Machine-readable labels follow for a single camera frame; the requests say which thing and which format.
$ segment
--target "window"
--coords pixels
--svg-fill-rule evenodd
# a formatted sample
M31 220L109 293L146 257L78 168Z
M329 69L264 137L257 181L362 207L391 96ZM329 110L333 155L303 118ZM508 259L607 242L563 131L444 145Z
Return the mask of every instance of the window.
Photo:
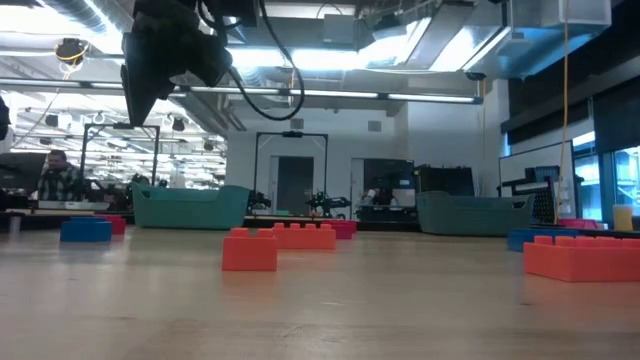
M590 132L573 139L575 173L577 176L577 206L582 218L602 221L600 194L600 167L595 152L595 133Z
M615 159L615 188L616 204L627 204L633 207L633 214L640 214L640 147L632 147L616 151Z

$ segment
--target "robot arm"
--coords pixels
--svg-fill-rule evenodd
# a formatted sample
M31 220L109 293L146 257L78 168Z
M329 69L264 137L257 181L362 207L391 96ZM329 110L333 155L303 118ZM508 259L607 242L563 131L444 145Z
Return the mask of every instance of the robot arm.
M257 1L267 30L293 65L291 55L271 27L264 0ZM133 27L131 32L124 34L122 40L125 64L120 70L131 124L144 124L156 99L166 100L173 92L175 84L171 82L171 77L187 71L208 87L215 87L229 72L256 112L277 121L293 118L304 102L304 83L295 65L293 68L300 81L301 96L296 108L284 117L266 114L253 104L244 91L242 79L232 69L233 59L225 49L226 31L239 24L256 26L256 14L254 0L136 0ZM240 20L227 25L224 23L225 16ZM212 27L216 34L199 31L200 19Z

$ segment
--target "orange toy block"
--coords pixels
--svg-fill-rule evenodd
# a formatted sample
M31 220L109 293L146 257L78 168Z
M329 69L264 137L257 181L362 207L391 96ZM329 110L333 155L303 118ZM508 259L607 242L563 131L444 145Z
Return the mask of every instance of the orange toy block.
M223 271L276 271L278 243L269 229L259 229L250 236L249 229L231 229L222 249Z
M307 249L307 250L333 250L336 248L336 231L331 225L320 225L318 229L314 224L307 224L304 228L300 224L291 224L285 228L284 224L276 223L273 233L278 239L279 249Z
M640 240L558 236L524 245L524 271L567 282L640 281Z

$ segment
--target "green storage bin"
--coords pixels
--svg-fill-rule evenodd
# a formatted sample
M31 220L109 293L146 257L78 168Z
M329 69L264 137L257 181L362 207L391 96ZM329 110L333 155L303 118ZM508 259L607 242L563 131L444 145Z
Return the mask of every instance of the green storage bin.
M164 189L134 184L136 225L149 228L228 230L242 226L249 189Z
M531 225L534 196L476 198L431 191L418 194L416 202L425 233L507 236L513 229Z

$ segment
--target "computer monitor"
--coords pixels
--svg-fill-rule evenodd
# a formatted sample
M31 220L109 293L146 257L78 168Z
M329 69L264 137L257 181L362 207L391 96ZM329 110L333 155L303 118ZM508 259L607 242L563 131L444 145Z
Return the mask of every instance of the computer monitor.
M36 191L46 159L47 154L0 154L0 188Z

